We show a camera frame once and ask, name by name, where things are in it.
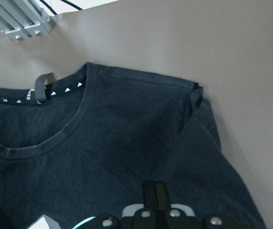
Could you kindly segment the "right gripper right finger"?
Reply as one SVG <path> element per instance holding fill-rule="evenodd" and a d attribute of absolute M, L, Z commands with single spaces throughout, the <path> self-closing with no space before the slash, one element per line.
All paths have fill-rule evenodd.
<path fill-rule="evenodd" d="M 171 208 L 171 203 L 168 196 L 166 184 L 162 181 L 155 182 L 157 207 L 160 210 Z"/>

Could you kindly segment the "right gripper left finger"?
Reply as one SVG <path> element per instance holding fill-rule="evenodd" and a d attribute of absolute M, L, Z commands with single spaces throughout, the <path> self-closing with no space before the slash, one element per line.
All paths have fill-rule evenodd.
<path fill-rule="evenodd" d="M 154 181 L 144 181 L 143 189 L 143 204 L 145 209 L 157 209 L 158 203 L 156 198 L 156 188 Z"/>

